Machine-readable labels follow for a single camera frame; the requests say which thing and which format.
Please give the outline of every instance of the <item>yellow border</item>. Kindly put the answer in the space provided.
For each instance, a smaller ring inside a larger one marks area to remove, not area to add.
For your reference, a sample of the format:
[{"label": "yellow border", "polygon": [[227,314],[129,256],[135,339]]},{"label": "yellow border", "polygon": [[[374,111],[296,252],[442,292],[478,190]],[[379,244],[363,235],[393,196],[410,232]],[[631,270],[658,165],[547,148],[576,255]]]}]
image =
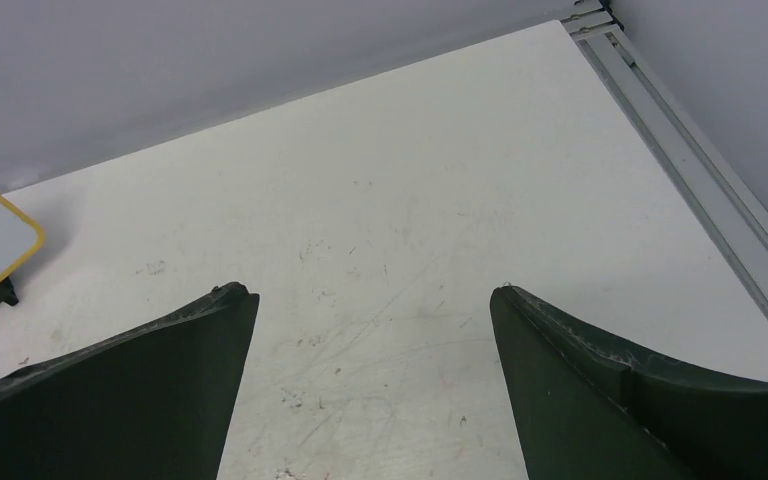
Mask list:
[{"label": "yellow border", "polygon": [[31,217],[25,215],[24,212],[16,208],[15,205],[10,203],[6,198],[2,197],[1,195],[0,195],[0,204],[4,205],[8,210],[15,213],[17,217],[19,217],[23,222],[30,225],[31,228],[33,228],[34,231],[37,232],[37,243],[34,244],[34,246],[31,247],[30,250],[22,254],[22,256],[19,257],[19,259],[16,260],[15,262],[13,262],[12,265],[7,267],[7,270],[5,270],[0,275],[0,282],[1,282],[5,278],[7,278],[8,275],[13,273],[14,270],[19,268],[19,265],[25,263],[29,258],[31,258],[33,254],[37,253],[37,251],[39,251],[39,249],[42,248],[42,244],[45,243],[45,230],[43,230],[42,227],[37,222],[33,221]]}]

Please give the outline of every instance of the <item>black clip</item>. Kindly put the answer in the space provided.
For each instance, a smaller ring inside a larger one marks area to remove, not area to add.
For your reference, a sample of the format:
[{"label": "black clip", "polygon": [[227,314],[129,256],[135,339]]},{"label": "black clip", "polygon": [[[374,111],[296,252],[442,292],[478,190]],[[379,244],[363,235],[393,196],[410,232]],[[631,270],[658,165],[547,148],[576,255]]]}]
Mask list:
[{"label": "black clip", "polygon": [[16,289],[13,288],[13,282],[10,277],[0,282],[0,303],[4,302],[11,307],[19,303],[19,297],[16,296]]}]

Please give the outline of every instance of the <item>gray wall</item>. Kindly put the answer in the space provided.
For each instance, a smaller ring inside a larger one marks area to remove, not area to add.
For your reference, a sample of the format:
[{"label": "gray wall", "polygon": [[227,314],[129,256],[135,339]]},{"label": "gray wall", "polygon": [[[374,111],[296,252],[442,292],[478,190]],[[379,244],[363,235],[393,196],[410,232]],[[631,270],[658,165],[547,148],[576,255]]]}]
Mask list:
[{"label": "gray wall", "polygon": [[768,2],[615,0],[614,10],[768,210]]},{"label": "gray wall", "polygon": [[0,0],[0,190],[512,30],[572,2]]}]

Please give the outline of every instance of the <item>white tabletop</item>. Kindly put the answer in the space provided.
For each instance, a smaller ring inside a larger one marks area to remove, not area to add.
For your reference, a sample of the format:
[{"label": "white tabletop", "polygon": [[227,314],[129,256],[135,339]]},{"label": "white tabletop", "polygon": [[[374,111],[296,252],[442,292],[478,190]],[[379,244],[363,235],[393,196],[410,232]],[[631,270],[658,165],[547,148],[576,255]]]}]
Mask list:
[{"label": "white tabletop", "polygon": [[9,198],[49,244],[0,307],[0,375],[262,294],[223,479],[522,478],[505,282],[768,380],[767,322],[556,22]]}]

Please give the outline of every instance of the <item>gray background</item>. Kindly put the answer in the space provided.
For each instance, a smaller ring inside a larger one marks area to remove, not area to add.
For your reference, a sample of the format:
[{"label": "gray background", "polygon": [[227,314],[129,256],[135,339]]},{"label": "gray background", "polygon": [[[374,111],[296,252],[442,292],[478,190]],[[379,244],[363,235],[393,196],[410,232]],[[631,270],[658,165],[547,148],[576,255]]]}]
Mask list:
[{"label": "gray background", "polygon": [[[512,30],[571,3],[3,0],[0,190]],[[615,9],[768,209],[768,2],[617,0]]]}]

